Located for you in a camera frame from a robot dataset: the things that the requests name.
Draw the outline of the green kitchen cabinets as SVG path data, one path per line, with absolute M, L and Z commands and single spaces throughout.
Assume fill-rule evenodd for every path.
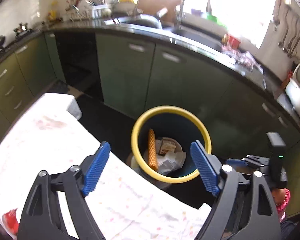
M 300 120 L 258 70 L 171 33 L 35 31 L 0 51 L 0 140 L 58 80 L 132 119 L 155 106 L 182 107 L 202 120 L 221 158 L 266 154 L 266 133 L 278 132 L 288 147 L 287 213 L 300 214 Z

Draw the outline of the white paper cup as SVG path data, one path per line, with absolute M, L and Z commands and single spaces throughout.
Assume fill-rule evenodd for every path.
M 156 140 L 155 140 L 155 148 L 156 148 L 157 155 L 158 155 L 158 153 L 159 153 L 159 148 L 160 148 L 160 146 L 161 146 L 161 141 L 162 141 L 163 139 L 164 139 L 164 140 L 171 140 L 171 141 L 175 142 L 175 144 L 176 144 L 175 152 L 184 152 L 183 149 L 182 149 L 182 147 L 181 147 L 181 145 L 180 145 L 176 140 L 174 140 L 174 139 L 172 139 L 172 138 L 164 137 L 164 138 L 156 139 Z

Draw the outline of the crumpled white paper scrap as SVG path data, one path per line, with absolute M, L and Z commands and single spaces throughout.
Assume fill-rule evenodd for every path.
M 167 152 L 165 155 L 157 155 L 158 173 L 168 175 L 183 167 L 186 152 Z

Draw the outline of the snack packet in bin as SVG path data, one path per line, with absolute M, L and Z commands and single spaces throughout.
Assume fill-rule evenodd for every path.
M 162 140 L 158 155 L 166 155 L 168 152 L 175 152 L 176 144 L 171 140 Z

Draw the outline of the blue bin with yellow rim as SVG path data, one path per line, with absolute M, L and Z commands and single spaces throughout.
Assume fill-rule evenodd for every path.
M 130 166 L 160 189 L 188 182 L 199 174 L 190 154 L 196 140 L 212 152 L 210 135 L 198 117 L 176 106 L 153 107 L 133 126 Z

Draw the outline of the white floral tablecloth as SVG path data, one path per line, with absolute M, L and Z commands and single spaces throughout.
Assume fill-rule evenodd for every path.
M 96 140 L 69 111 L 69 94 L 46 93 L 0 144 L 0 219 L 17 209 L 19 239 L 196 239 L 211 211 L 194 209 L 109 159 L 84 196 L 83 160 Z

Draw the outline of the crushed red soda can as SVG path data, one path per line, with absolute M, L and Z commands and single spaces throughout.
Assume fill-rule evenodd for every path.
M 18 234 L 19 222 L 16 217 L 17 209 L 13 209 L 3 214 L 2 221 L 5 228 L 13 235 Z

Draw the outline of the dark pan in sink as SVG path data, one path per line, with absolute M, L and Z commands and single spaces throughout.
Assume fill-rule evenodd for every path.
M 108 20 L 108 24 L 132 24 L 155 29 L 162 29 L 160 19 L 168 13 L 168 9 L 163 7 L 157 11 L 154 16 L 147 14 L 138 14 L 132 16 L 122 16 Z

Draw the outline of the white dish rack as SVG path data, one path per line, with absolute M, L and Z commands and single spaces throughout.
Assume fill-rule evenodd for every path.
M 93 5 L 91 0 L 80 0 L 78 6 L 73 5 L 69 11 L 69 20 L 95 20 L 112 15 L 111 4 Z

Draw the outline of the small steel pot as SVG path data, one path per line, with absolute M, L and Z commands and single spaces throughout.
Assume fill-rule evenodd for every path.
M 16 35 L 20 35 L 23 32 L 29 32 L 28 23 L 19 23 L 18 27 L 13 30 Z

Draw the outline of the wooden cutting board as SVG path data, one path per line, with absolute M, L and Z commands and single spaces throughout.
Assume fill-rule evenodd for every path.
M 175 8 L 181 4 L 181 0 L 139 0 L 137 8 L 144 14 L 155 15 L 159 10 L 166 8 L 167 13 L 161 18 L 163 22 L 175 21 Z

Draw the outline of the chrome faucet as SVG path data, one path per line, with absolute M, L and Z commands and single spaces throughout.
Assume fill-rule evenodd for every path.
M 176 13 L 175 25 L 174 26 L 177 29 L 180 29 L 182 20 L 184 18 L 184 4 L 185 4 L 185 0 L 181 0 L 180 10 L 179 10 L 179 12 Z M 211 0 L 207 0 L 205 11 L 206 11 L 207 14 L 210 14 L 210 15 L 212 14 Z

